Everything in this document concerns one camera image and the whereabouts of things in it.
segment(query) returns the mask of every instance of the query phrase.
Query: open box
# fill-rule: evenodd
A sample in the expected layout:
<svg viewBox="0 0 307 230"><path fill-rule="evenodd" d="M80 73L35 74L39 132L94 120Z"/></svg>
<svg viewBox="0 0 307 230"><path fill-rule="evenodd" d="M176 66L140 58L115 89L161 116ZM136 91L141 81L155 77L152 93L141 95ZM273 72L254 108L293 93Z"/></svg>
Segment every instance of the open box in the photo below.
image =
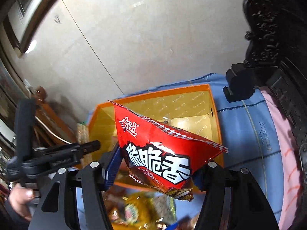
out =
<svg viewBox="0 0 307 230"><path fill-rule="evenodd" d="M222 144L217 112L208 84L141 94L117 99L115 102L143 116L167 122ZM91 154L92 161L97 161L102 153L112 150L117 142L114 107L110 102L96 107L88 129L90 141L99 140L101 143L101 148ZM223 154L214 160L224 165ZM124 167L120 168L115 185L152 191L129 177Z"/></svg>

